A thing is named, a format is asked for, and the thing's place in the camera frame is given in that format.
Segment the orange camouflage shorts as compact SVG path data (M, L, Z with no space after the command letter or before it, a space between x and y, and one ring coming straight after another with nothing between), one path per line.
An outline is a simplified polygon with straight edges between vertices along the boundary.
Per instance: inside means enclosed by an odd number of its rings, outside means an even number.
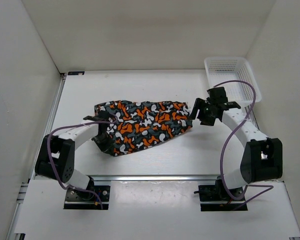
M114 140L113 157L136 153L185 133L193 127L185 102L112 100L95 105L110 114L106 132Z

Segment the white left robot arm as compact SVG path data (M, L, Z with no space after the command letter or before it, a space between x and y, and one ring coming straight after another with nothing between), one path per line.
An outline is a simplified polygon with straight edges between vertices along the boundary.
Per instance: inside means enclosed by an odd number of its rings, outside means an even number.
M91 178L75 169L75 151L95 136L106 132L109 121L90 121L62 126L46 135L35 163L35 174L58 181L61 188L77 191L83 200L95 194Z

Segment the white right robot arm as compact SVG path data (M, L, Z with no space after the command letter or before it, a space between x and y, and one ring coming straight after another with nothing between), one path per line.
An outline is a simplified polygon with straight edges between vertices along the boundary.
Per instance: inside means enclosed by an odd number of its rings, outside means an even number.
M279 179L283 175L283 144L278 138L270 138L247 119L240 105L232 102L212 102L197 98L190 119L198 119L201 125L213 126L218 119L230 130L220 154L220 184L214 193L220 200L228 199L233 189L248 184ZM223 170L225 150L232 136L244 147L239 167L230 173Z

